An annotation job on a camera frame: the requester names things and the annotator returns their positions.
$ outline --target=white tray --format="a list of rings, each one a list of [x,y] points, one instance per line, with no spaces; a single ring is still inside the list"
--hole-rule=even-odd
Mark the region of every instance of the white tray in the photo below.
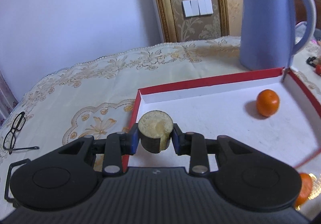
[[[269,118],[259,115],[255,106],[264,89],[280,97],[278,112]],[[321,105],[291,71],[285,77],[278,68],[139,89],[131,123],[152,110],[168,113],[183,132],[210,139],[228,135],[293,167],[320,152]],[[189,158],[177,156],[172,143],[159,154],[139,144],[128,166],[185,166],[188,171]],[[210,170],[217,170],[214,155],[209,160]]]

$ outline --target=red border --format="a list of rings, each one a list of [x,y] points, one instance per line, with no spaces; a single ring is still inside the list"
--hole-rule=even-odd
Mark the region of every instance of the red border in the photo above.
[[[158,86],[151,86],[146,88],[138,89],[132,116],[129,122],[129,127],[137,120],[138,109],[141,102],[141,95],[148,95],[153,93],[160,93],[160,92],[169,92],[169,91],[176,91],[182,89],[190,89],[190,88],[198,88],[198,87],[205,87],[205,86],[214,86],[214,85],[221,85],[226,83],[237,83],[237,82],[244,82],[244,81],[252,81],[252,80],[260,80],[265,78],[272,78],[282,75],[283,68],[273,68],[273,69],[266,69],[266,70],[259,70],[259,71],[250,71],[250,72],[243,72],[243,73],[236,73],[236,74],[229,74],[229,75],[218,75],[206,78],[199,78],[187,81],[181,81],[176,83],[166,83],[163,85]],[[294,81],[298,84],[304,94],[308,97],[312,105],[315,107],[317,113],[321,118],[321,104],[315,98],[315,96],[311,93],[311,91],[305,86],[305,84],[292,72],[289,71],[289,75],[294,79]],[[303,163],[296,167],[300,167],[303,164],[307,163],[311,159],[313,159],[316,155],[321,152],[317,150],[314,154],[311,155],[310,158],[305,160]],[[129,161],[129,156],[124,155],[122,158],[122,164],[124,171],[127,169]]]

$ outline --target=white wall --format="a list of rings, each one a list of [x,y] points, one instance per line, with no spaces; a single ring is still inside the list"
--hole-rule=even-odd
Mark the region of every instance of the white wall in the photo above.
[[[157,43],[152,0],[0,0],[0,70],[18,100],[56,70]]]

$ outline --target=golden frame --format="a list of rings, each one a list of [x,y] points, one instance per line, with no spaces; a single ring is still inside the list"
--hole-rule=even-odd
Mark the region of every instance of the golden frame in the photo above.
[[[221,36],[230,34],[227,0],[218,0]],[[156,0],[165,42],[179,42],[171,0]]]

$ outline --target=ribbed black surface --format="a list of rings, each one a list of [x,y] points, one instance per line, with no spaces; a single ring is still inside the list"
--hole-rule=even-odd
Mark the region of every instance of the ribbed black surface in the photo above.
[[[184,168],[129,168],[106,178],[87,201],[58,212],[18,208],[4,224],[301,224],[308,220],[293,208],[259,213],[223,200],[204,178]]]

